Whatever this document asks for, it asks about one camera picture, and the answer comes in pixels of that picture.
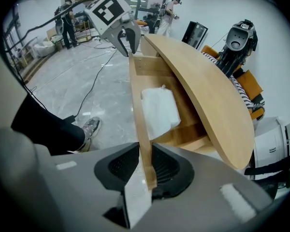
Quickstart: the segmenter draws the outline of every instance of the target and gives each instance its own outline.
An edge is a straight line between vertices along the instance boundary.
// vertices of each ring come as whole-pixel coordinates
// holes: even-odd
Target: black pants
[[[258,174],[266,174],[266,173],[274,173],[281,170],[288,170],[290,168],[290,156],[269,164],[267,166],[259,167],[259,168],[246,168],[245,175],[258,175]]]
[[[70,39],[72,41],[72,45],[73,46],[76,46],[77,44],[77,41],[75,39],[75,34],[74,34],[74,30],[73,30],[73,26],[72,26],[72,23],[71,24],[68,24],[67,22],[64,22],[63,23],[63,32],[62,32],[62,37],[63,37],[63,41],[64,41],[64,44],[66,46],[66,48],[70,48],[70,42],[69,42],[69,39],[68,39],[68,36],[67,36],[67,33],[69,34],[70,36]]]
[[[46,111],[29,94],[13,120],[12,129],[35,144],[46,146],[52,156],[78,150],[85,140],[83,129]]]

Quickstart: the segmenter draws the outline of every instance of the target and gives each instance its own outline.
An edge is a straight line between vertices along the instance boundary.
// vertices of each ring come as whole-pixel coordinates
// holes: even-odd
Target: curved wooden panel
[[[244,168],[252,154],[254,129],[249,111],[232,83],[192,46],[155,34],[145,39],[184,87],[221,158],[234,168]]]

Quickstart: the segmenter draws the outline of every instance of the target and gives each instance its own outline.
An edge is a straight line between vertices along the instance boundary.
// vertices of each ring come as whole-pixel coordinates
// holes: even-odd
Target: wooden board
[[[159,57],[159,53],[153,48],[144,37],[141,37],[141,51],[143,55]]]
[[[192,143],[177,145],[177,147],[200,154],[216,151],[208,136],[202,137]]]
[[[147,134],[141,92],[146,88],[161,87],[165,85],[173,92],[178,108],[181,123],[171,131],[153,140],[167,145],[191,145],[206,136],[206,131],[201,120],[186,94],[182,85],[174,75],[170,67],[160,57],[137,57],[129,55],[130,81],[133,96],[133,113],[143,167],[149,189],[156,186],[156,175],[151,165],[151,142]]]
[[[232,83],[190,45],[156,34],[145,39],[180,81],[221,158],[243,169],[252,154],[254,130],[249,111]]]

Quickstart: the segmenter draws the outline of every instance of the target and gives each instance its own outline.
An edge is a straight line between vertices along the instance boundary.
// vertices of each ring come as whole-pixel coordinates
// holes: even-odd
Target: white tape
[[[56,165],[56,167],[58,170],[63,170],[63,169],[75,167],[76,165],[77,165],[76,162],[72,160],[66,163],[58,164]]]

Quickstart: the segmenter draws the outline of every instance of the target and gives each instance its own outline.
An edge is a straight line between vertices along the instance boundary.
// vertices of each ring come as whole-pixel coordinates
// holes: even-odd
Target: drawer compartment
[[[177,127],[156,138],[153,142],[194,151],[205,144],[210,144],[210,141],[190,98],[175,74],[161,57],[137,57],[131,54],[129,56],[129,72],[133,97],[133,112],[140,142],[143,167],[145,172],[152,172],[153,177],[152,180],[147,180],[147,184],[150,187],[151,181],[155,179],[155,173],[151,166],[151,142],[148,137],[142,109],[142,90],[165,85],[167,89],[173,92],[181,119]]]

